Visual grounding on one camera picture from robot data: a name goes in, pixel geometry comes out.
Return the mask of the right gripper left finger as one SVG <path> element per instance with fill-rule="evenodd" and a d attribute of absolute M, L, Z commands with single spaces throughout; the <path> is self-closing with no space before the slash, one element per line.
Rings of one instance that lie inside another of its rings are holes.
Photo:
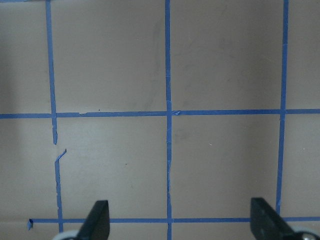
<path fill-rule="evenodd" d="M 107 200 L 97 200 L 77 233 L 76 240 L 107 240 L 110 235 L 110 214 Z"/>

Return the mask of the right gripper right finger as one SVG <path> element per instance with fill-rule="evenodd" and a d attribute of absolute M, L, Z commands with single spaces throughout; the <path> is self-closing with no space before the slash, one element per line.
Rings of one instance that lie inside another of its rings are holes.
<path fill-rule="evenodd" d="M 250 200 L 250 230 L 256 240 L 300 239 L 300 235 L 262 197 Z"/>

